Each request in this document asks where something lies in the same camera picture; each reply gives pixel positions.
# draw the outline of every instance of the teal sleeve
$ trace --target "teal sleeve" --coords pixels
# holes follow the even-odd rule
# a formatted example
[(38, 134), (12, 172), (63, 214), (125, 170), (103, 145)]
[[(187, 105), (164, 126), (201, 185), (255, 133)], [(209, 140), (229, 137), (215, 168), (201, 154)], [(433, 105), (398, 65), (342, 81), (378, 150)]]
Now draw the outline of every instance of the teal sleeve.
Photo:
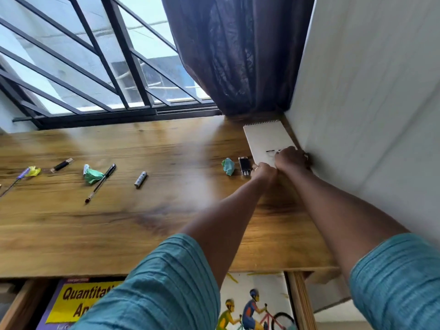
[(369, 252), (352, 269), (350, 290), (375, 330), (440, 329), (440, 253), (417, 235)]
[(199, 244), (163, 241), (71, 330), (215, 329), (220, 292)]

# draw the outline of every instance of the yellow helmet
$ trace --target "yellow helmet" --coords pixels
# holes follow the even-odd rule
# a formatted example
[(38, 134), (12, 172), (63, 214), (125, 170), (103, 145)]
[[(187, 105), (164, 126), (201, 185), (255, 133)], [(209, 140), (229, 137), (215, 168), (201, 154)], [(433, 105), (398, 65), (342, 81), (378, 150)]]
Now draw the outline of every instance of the yellow helmet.
[(234, 299), (227, 299), (226, 300), (226, 308), (231, 309), (231, 307), (235, 307)]

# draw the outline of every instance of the curtain fold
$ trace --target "curtain fold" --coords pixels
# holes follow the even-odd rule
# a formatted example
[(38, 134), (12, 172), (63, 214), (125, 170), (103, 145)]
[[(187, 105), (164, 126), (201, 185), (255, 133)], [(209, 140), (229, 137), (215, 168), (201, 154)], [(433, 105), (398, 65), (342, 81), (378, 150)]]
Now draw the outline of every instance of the curtain fold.
[(289, 109), (315, 0), (162, 0), (190, 76), (226, 115)]

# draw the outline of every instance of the crumpled paper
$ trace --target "crumpled paper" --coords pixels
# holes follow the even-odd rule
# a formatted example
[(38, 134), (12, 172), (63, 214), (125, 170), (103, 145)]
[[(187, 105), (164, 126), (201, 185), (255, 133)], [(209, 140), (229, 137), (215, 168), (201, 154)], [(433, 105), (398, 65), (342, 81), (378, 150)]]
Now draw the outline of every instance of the crumpled paper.
[(85, 181), (89, 184), (96, 183), (104, 177), (102, 172), (91, 169), (89, 165), (84, 166), (83, 175)]
[(29, 167), (29, 172), (25, 175), (25, 177), (34, 177), (38, 175), (41, 171), (41, 168), (37, 167)]
[(223, 171), (226, 172), (226, 175), (231, 176), (235, 169), (235, 163), (227, 157), (223, 160), (221, 165), (223, 166)]

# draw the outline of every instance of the spiral notepad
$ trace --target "spiral notepad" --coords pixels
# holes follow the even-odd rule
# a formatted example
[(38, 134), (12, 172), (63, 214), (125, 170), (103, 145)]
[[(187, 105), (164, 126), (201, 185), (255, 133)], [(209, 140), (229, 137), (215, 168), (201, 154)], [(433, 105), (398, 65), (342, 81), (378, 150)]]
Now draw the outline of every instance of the spiral notepad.
[(267, 121), (245, 125), (246, 138), (255, 163), (265, 162), (275, 166), (275, 153), (294, 146), (286, 129), (280, 121)]

